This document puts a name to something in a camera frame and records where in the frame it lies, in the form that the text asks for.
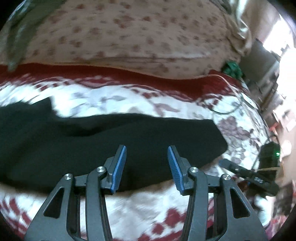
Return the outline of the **black pants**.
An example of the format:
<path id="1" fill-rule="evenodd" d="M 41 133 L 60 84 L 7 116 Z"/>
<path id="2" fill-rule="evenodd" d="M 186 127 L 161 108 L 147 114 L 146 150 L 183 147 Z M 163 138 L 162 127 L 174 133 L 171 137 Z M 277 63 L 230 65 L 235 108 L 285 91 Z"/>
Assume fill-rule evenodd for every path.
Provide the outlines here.
<path id="1" fill-rule="evenodd" d="M 171 145 L 197 168 L 228 149 L 211 120 L 135 113 L 62 118 L 49 99 L 17 102 L 1 108 L 1 183 L 49 193 L 63 175 L 84 175 L 102 166 L 120 145 L 127 148 L 120 191 L 171 180 Z"/>

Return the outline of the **black device with green light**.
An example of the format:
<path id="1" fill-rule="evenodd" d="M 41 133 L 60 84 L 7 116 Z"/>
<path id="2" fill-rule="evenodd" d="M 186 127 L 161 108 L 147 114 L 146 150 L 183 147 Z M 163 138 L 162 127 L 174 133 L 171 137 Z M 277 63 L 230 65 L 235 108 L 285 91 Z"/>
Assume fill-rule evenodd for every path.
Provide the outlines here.
<path id="1" fill-rule="evenodd" d="M 261 147 L 259 153 L 258 173 L 269 180 L 274 181 L 280 167 L 280 145 L 269 142 Z"/>

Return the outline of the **green object beside bed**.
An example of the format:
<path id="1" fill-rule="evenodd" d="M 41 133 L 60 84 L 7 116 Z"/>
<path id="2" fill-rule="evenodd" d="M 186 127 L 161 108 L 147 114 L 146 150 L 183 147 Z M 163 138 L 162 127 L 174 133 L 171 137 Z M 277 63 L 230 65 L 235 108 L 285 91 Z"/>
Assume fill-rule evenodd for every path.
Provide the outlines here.
<path id="1" fill-rule="evenodd" d="M 243 76 L 238 63 L 235 61 L 227 61 L 221 68 L 221 71 L 222 73 L 235 79 L 240 79 Z"/>

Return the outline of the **floral white red bedspread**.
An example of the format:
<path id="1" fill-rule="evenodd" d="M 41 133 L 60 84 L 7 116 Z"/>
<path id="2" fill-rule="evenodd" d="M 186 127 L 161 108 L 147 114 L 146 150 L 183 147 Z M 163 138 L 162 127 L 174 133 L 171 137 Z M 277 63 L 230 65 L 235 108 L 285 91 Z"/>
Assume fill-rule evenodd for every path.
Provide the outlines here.
<path id="1" fill-rule="evenodd" d="M 224 157 L 249 169 L 269 131 L 246 87 L 224 73 L 188 80 L 157 78 L 113 68 L 25 64 L 1 66 L 1 105 L 50 98 L 62 117 L 140 113 L 213 120 L 228 143 Z M 171 181 L 107 197 L 115 240 L 178 240 L 188 198 Z"/>

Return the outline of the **beige spotted quilt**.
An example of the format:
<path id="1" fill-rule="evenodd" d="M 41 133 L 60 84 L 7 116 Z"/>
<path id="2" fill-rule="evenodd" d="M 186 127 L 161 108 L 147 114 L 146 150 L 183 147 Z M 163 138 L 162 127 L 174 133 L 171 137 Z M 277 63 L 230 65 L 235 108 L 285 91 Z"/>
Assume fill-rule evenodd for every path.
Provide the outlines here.
<path id="1" fill-rule="evenodd" d="M 65 1 L 19 64 L 92 65 L 191 78 L 252 46 L 242 1 Z"/>

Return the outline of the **grey fuzzy sweater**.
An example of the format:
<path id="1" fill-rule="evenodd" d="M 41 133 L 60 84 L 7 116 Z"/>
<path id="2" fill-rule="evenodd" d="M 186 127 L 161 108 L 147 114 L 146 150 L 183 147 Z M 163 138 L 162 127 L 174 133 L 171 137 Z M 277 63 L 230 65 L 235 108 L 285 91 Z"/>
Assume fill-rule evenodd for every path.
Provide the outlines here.
<path id="1" fill-rule="evenodd" d="M 2 29 L 8 71 L 15 71 L 24 60 L 28 45 L 38 27 L 65 1 L 23 1 L 13 11 Z"/>

